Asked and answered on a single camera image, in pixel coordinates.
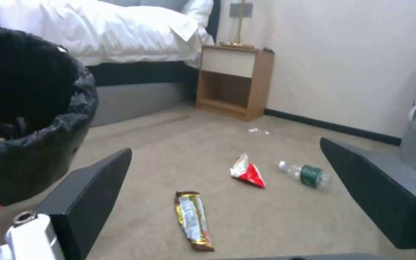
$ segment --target lamp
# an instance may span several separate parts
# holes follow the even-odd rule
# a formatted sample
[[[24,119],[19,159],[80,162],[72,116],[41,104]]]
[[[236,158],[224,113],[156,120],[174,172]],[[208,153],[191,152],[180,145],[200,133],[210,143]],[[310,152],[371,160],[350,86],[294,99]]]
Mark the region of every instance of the lamp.
[[[240,16],[238,17],[238,26],[237,26],[237,36],[235,37],[235,42],[233,43],[221,43],[221,46],[234,47],[234,48],[243,48],[243,49],[254,49],[255,47],[249,44],[241,43],[241,30],[242,30],[242,20],[245,8],[245,0],[242,0],[240,4]]]

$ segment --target lamp base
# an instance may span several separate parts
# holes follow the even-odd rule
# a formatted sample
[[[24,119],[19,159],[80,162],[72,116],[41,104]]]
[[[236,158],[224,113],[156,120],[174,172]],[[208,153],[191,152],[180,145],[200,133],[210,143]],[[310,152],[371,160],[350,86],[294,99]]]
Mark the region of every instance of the lamp base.
[[[255,48],[252,45],[244,44],[244,43],[221,43],[221,46],[240,48],[240,49],[254,49]]]

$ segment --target snack wrapper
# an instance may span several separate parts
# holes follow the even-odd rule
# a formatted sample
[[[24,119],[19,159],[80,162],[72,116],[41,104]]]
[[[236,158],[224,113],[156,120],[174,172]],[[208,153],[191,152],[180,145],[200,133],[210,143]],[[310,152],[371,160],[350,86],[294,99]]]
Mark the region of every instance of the snack wrapper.
[[[197,251],[214,251],[200,194],[195,191],[177,191],[174,205],[179,225],[192,247]]]
[[[265,188],[266,184],[259,173],[258,168],[253,163],[249,163],[248,155],[243,153],[231,168],[231,176],[241,181],[248,181],[249,183]]]

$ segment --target nightstand drawer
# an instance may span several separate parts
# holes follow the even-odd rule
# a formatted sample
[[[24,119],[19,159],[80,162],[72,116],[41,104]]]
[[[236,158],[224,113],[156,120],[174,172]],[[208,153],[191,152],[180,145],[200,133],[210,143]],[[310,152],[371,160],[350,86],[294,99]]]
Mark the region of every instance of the nightstand drawer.
[[[201,70],[251,78],[255,52],[204,48]]]

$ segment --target black baseboard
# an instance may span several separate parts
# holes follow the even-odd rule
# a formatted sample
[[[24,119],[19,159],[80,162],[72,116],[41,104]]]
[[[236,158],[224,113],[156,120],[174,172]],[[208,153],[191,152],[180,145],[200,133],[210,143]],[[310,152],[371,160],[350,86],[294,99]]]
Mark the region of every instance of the black baseboard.
[[[268,116],[282,118],[282,119],[285,119],[285,120],[292,120],[292,121],[296,121],[296,122],[299,122],[299,123],[304,123],[304,124],[307,124],[307,125],[312,125],[312,126],[317,126],[317,127],[320,127],[320,128],[325,128],[325,129],[333,130],[333,131],[340,132],[340,133],[356,135],[356,136],[361,137],[361,138],[377,140],[379,142],[388,143],[388,144],[392,144],[392,145],[399,146],[401,144],[401,138],[396,138],[394,136],[383,135],[383,134],[374,133],[374,132],[370,132],[370,131],[365,131],[365,130],[352,128],[352,127],[348,127],[348,126],[344,126],[344,125],[338,125],[336,123],[329,123],[329,122],[325,122],[325,121],[314,120],[312,118],[297,116],[297,115],[293,115],[293,114],[288,114],[288,113],[284,113],[284,112],[281,112],[281,111],[272,110],[272,109],[268,109],[268,108],[266,108],[264,110],[264,114],[266,114]]]

